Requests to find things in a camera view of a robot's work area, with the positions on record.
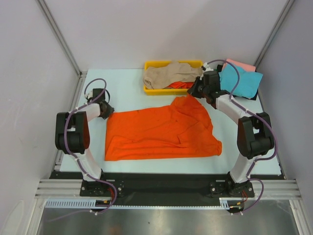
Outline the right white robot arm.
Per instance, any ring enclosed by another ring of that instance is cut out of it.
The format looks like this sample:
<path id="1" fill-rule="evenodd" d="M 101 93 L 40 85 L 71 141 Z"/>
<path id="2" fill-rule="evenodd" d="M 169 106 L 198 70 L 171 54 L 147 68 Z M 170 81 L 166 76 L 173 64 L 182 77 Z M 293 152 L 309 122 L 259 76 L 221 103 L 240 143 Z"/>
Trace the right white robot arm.
<path id="1" fill-rule="evenodd" d="M 274 148 L 275 142 L 269 115 L 251 112 L 233 95 L 222 90 L 219 74 L 214 70 L 198 76 L 187 92 L 193 97 L 206 99 L 208 104 L 237 124 L 239 156 L 229 172 L 231 181 L 225 184 L 225 190 L 230 196 L 238 196 L 244 188 L 242 183 L 248 181 L 255 164 L 273 158 L 264 157 Z"/>

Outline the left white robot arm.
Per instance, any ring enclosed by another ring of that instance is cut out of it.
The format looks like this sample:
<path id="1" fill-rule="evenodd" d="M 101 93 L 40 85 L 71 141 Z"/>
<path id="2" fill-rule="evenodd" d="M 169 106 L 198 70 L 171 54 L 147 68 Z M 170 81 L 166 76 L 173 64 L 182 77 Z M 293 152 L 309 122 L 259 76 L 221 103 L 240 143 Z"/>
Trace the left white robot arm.
<path id="1" fill-rule="evenodd" d="M 83 179 L 92 182 L 91 190 L 99 196 L 107 192 L 108 183 L 102 179 L 103 171 L 89 148 L 89 122 L 95 118 L 106 120 L 113 113 L 114 108 L 106 101 L 101 101 L 86 103 L 71 112 L 61 112 L 56 116 L 56 148 L 75 161 Z"/>

